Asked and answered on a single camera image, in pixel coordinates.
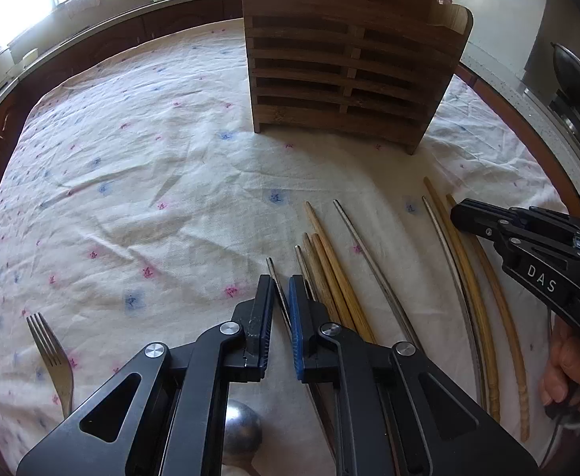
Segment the metal fork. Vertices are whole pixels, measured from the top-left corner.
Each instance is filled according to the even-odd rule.
[[[34,313],[26,318],[34,343],[46,364],[48,373],[56,393],[61,400],[63,419],[67,419],[72,412],[72,394],[74,392],[74,376],[72,367],[61,344],[54,336],[48,323],[40,313]]]

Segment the bolt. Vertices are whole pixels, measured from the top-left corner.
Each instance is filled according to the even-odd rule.
[[[409,342],[398,342],[396,352],[401,356],[411,356],[416,352],[416,346]]]
[[[336,336],[340,332],[341,326],[335,322],[328,322],[327,324],[323,324],[321,326],[321,333],[323,333],[325,336]]]
[[[150,343],[145,347],[145,356],[148,358],[159,358],[164,354],[164,345],[161,343]]]
[[[225,322],[219,326],[219,332],[222,334],[235,334],[239,332],[240,326],[236,322]]]

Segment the metal spoon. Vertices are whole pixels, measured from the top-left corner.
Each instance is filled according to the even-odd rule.
[[[261,419],[245,404],[229,399],[226,406],[224,449],[221,462],[261,476],[253,467],[254,454],[261,445]]]

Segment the human hand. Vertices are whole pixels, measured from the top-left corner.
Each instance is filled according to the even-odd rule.
[[[566,376],[580,384],[580,339],[572,335],[570,326],[556,317],[550,339],[550,355],[539,381],[544,405],[565,400],[568,393]],[[580,411],[580,398],[575,397],[570,404],[578,404]]]

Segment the white floral tablecloth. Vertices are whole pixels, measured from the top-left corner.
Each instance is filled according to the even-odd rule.
[[[0,449],[14,470],[62,419],[25,317],[41,311],[73,366],[77,406],[146,343],[192,342],[254,296],[275,260],[320,214],[378,341],[396,320],[332,199],[338,198],[396,289],[430,358],[470,395],[469,345],[449,270],[421,203],[422,177],[459,201],[565,211],[524,145],[454,77],[416,155],[385,141],[319,131],[253,133],[241,20],[143,44],[64,82],[29,116],[0,184]],[[446,186],[443,180],[450,181]],[[529,373],[531,436],[552,433],[537,394],[545,307],[501,273]],[[502,424],[519,437],[517,386],[488,284]],[[232,397],[263,420],[254,466],[266,475],[333,474],[282,324],[260,384]]]

